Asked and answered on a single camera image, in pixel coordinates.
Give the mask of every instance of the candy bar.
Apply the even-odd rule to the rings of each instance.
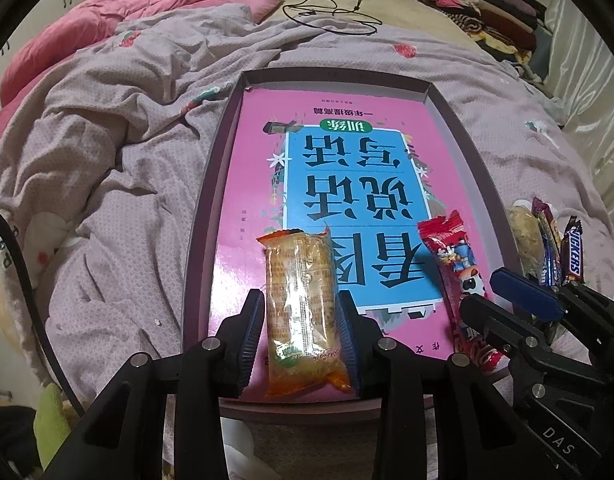
[[[482,335],[465,325],[460,316],[460,301],[467,294],[479,294],[487,298],[460,214],[453,211],[448,218],[438,216],[420,222],[418,233],[427,249],[436,255],[441,264],[455,350],[466,353],[483,372],[494,371],[503,354],[488,345]],[[447,275],[451,276],[452,273],[453,283],[450,283]]]
[[[562,238],[562,284],[584,282],[583,226],[576,216],[572,216]]]
[[[551,213],[551,208],[538,197],[532,202],[532,214],[538,220],[540,235],[545,248],[544,265],[540,284],[544,286],[560,285],[562,268],[560,263],[560,232]]]

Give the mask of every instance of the blue gripper pad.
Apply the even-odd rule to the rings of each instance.
[[[504,267],[492,272],[489,285],[498,296],[541,321],[559,321],[565,314],[557,293]]]

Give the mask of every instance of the snack package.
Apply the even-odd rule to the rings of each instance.
[[[545,249],[544,263],[540,275],[540,284],[544,286],[560,285],[562,268],[560,262],[560,232],[551,213],[551,208],[538,197],[533,198],[532,214],[538,220],[540,235]]]
[[[572,216],[562,237],[560,254],[562,284],[584,283],[583,226],[577,216]]]
[[[493,372],[504,355],[465,325],[460,316],[460,302],[467,294],[487,298],[460,214],[453,211],[448,218],[437,216],[420,222],[418,233],[427,249],[436,255],[441,267],[455,351],[466,353],[482,372]]]
[[[522,272],[524,275],[531,274],[539,278],[545,260],[545,249],[538,219],[522,205],[511,206],[507,210],[507,217],[518,246]]]
[[[267,267],[268,396],[331,383],[351,391],[335,332],[336,274],[329,230],[258,238]]]

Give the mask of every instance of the red candy wrapper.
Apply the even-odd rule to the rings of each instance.
[[[482,372],[493,372],[504,355],[465,325],[460,316],[460,302],[467,294],[487,298],[460,213],[453,211],[448,218],[437,216],[420,222],[418,233],[427,249],[438,259],[452,323],[454,350],[471,357]]]

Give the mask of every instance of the pink comforter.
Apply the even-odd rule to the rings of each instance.
[[[39,76],[79,48],[109,38],[125,20],[146,18],[172,9],[246,4],[256,22],[280,0],[87,0],[29,40],[12,59],[1,80],[0,138],[10,118]]]

